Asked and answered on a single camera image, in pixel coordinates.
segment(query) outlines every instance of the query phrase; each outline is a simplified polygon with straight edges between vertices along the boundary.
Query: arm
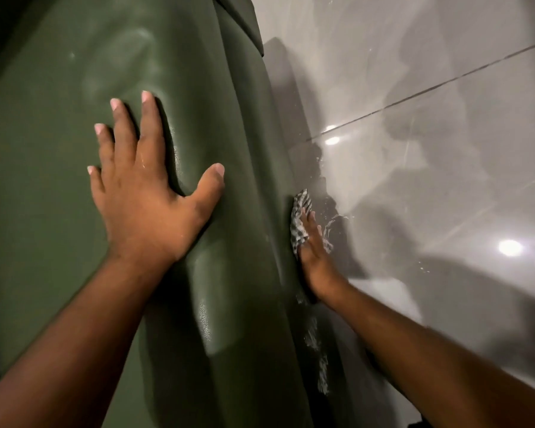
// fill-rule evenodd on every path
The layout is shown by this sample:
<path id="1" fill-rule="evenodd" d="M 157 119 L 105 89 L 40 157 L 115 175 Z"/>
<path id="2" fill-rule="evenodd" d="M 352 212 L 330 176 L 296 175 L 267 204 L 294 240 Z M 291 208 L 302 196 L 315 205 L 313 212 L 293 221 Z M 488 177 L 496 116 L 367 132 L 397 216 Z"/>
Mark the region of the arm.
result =
<path id="1" fill-rule="evenodd" d="M 323 249 L 314 213 L 300 258 L 314 293 L 342 316 L 436 428 L 535 426 L 535 390 L 437 332 L 359 292 Z"/>
<path id="2" fill-rule="evenodd" d="M 155 98 L 148 92 L 142 98 L 140 140 L 117 99 L 111 101 L 114 141 L 105 125 L 95 126 L 103 171 L 88 171 L 109 251 L 0 381 L 0 428 L 100 426 L 146 302 L 220 199 L 220 164 L 204 173 L 189 197 L 169 188 Z"/>

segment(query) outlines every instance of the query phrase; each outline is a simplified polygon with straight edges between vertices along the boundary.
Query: tile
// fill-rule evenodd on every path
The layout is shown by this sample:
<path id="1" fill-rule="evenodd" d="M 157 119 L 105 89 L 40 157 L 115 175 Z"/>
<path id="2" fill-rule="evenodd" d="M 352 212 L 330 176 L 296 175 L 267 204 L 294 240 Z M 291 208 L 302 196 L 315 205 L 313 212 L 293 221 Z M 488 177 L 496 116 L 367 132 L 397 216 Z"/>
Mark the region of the tile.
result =
<path id="1" fill-rule="evenodd" d="M 424 323 L 535 381 L 535 48 L 290 158 L 351 282 L 403 283 Z"/>
<path id="2" fill-rule="evenodd" d="M 535 0 L 252 1 L 293 144 L 535 44 Z"/>

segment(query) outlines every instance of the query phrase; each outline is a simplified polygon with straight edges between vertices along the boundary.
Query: forearm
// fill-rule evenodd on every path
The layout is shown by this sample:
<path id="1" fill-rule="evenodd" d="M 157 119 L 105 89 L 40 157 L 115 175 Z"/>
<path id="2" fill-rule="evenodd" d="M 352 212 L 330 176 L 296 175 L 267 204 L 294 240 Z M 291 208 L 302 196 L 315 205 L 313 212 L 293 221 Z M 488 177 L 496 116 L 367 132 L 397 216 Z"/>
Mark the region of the forearm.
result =
<path id="1" fill-rule="evenodd" d="M 0 427 L 81 425 L 104 414 L 143 314 L 164 273 L 109 257 L 0 381 Z"/>
<path id="2" fill-rule="evenodd" d="M 325 302 L 436 428 L 535 426 L 535 390 L 424 328 L 342 277 Z"/>

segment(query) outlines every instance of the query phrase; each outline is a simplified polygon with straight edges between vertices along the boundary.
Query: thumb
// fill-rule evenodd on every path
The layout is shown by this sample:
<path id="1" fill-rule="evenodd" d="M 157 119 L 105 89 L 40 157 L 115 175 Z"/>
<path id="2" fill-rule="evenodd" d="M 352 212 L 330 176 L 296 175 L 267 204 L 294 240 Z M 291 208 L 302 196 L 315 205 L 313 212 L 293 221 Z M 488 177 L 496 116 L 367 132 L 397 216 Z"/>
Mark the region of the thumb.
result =
<path id="1" fill-rule="evenodd" d="M 103 186 L 101 173 L 99 172 L 99 168 L 95 166 L 88 166 L 87 172 L 89 173 L 93 202 L 95 203 L 95 207 L 101 211 L 101 207 L 103 206 L 103 197 L 105 195 L 105 187 Z"/>
<path id="2" fill-rule="evenodd" d="M 214 207 L 224 192 L 224 166 L 214 164 L 208 168 L 192 195 L 188 197 L 198 210 L 198 219 L 204 224 L 210 219 Z"/>

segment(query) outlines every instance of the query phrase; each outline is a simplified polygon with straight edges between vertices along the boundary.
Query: green leather bin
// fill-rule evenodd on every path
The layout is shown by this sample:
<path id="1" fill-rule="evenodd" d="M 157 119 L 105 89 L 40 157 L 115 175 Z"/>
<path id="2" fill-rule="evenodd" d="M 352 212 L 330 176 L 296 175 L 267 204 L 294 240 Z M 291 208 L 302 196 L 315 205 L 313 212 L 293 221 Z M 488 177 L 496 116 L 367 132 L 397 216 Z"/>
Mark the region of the green leather bin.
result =
<path id="1" fill-rule="evenodd" d="M 334 338 L 322 332 L 324 353 L 303 343 L 315 317 L 287 245 L 292 176 L 250 0 L 19 2 L 0 48 L 0 373 L 102 260 L 93 124 L 111 124 L 112 97 L 138 121 L 147 89 L 171 185 L 190 194 L 221 162 L 226 191 L 147 306 L 105 426 L 349 424 Z"/>

